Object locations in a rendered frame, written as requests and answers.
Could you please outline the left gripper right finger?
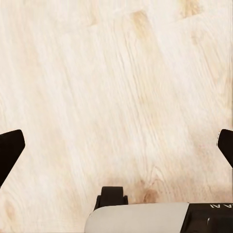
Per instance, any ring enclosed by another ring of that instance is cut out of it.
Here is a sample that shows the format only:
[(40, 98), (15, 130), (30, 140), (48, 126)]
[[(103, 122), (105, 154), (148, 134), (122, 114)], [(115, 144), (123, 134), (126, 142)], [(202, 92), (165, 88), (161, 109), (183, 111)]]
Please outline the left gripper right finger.
[(217, 145), (233, 168), (233, 131), (222, 129)]

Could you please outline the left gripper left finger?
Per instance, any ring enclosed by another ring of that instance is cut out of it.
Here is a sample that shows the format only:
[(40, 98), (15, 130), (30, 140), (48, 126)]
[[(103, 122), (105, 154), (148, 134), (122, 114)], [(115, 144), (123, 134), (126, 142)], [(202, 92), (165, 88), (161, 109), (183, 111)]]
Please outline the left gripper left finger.
[(0, 188), (25, 148), (21, 129), (0, 134)]

